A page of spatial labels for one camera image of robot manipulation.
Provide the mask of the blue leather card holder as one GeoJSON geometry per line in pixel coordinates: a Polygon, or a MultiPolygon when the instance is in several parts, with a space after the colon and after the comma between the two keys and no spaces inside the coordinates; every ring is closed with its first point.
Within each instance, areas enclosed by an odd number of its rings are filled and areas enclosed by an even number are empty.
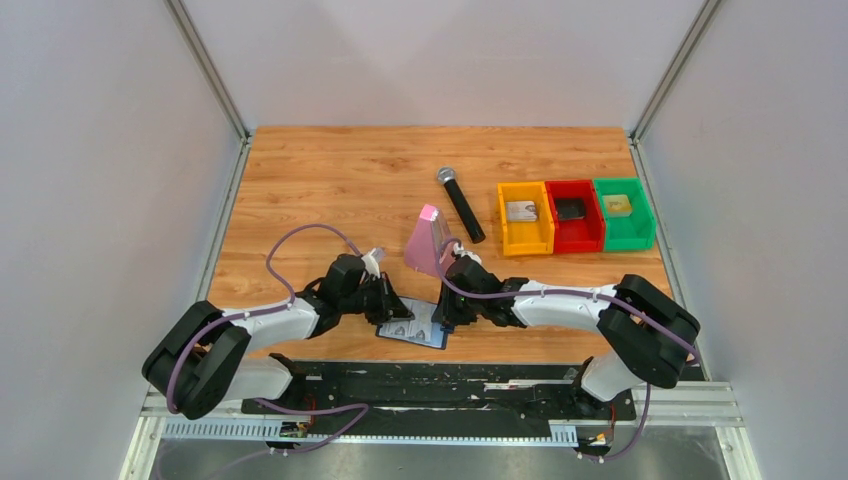
{"type": "Polygon", "coordinates": [[[437,305],[419,299],[401,297],[402,303],[411,311],[409,320],[391,320],[376,328],[379,338],[397,340],[422,347],[445,350],[448,333],[433,321],[437,305]]]}

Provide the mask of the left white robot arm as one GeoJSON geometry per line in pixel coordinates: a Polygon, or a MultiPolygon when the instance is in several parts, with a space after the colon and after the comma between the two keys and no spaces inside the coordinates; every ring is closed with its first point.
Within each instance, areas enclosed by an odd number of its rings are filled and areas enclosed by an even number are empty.
{"type": "Polygon", "coordinates": [[[324,276],[281,302],[252,309],[195,302],[148,355],[141,374],[165,396],[170,412],[189,420],[224,401],[253,398],[293,413],[307,390],[293,363],[279,354],[251,359],[249,353],[316,338],[353,314],[373,325],[415,317],[372,253],[339,255],[324,276]]]}

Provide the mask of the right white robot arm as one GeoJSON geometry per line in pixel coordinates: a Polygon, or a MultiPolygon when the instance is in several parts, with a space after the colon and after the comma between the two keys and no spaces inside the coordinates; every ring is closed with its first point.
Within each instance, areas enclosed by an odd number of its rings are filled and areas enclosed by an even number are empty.
{"type": "Polygon", "coordinates": [[[609,352],[586,361],[570,392],[584,417],[598,416],[619,393],[642,383],[675,387],[687,362],[698,357],[698,320],[639,275],[592,288],[500,280],[471,256],[458,256],[437,273],[447,330],[485,318],[498,327],[562,327],[603,337],[609,352]]]}

